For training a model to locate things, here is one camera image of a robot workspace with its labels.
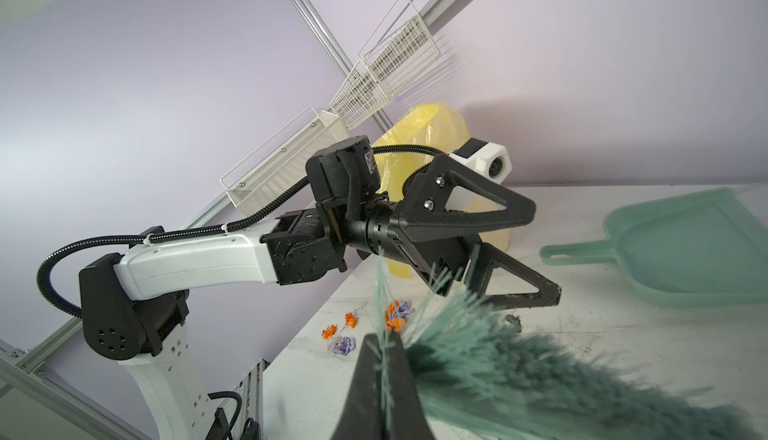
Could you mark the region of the green plastic dustpan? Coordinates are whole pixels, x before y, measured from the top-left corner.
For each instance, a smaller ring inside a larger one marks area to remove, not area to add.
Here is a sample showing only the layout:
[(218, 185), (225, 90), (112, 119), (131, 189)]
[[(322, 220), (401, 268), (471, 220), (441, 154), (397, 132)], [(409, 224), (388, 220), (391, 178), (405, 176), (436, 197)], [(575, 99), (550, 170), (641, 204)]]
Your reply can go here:
[(767, 300), (767, 227), (727, 187), (622, 206), (602, 240), (539, 251), (551, 266), (617, 263), (634, 293), (662, 307)]

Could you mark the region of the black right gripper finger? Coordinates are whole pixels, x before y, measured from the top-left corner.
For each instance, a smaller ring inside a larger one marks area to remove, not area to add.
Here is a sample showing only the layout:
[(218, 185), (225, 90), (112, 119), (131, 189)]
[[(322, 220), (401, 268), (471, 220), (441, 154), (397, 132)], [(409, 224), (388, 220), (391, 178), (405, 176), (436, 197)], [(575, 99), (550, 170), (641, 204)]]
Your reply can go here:
[(333, 439), (435, 438), (401, 336), (371, 333), (360, 347)]

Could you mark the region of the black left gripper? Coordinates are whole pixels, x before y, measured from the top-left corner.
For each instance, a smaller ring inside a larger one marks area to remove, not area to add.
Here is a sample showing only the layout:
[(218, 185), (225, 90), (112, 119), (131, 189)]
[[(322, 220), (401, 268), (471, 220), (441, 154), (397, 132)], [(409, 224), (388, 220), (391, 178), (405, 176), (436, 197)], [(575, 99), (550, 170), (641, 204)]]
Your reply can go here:
[(395, 202), (370, 203), (344, 219), (346, 244), (409, 264), (430, 290), (447, 296), (465, 273), (466, 289), (496, 310), (559, 304), (561, 287), (473, 234), (530, 224), (536, 203), (440, 154), (414, 174), (403, 196), (403, 230)]

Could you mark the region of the green hand brush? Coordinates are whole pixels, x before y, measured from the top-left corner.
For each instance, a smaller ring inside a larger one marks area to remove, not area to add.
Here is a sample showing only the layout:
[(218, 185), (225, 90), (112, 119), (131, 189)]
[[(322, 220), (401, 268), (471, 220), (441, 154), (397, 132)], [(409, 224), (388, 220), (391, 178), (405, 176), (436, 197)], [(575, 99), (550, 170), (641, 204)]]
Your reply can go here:
[(468, 292), (401, 332), (426, 419), (495, 439), (755, 439), (731, 405), (626, 380), (553, 337), (518, 333)]

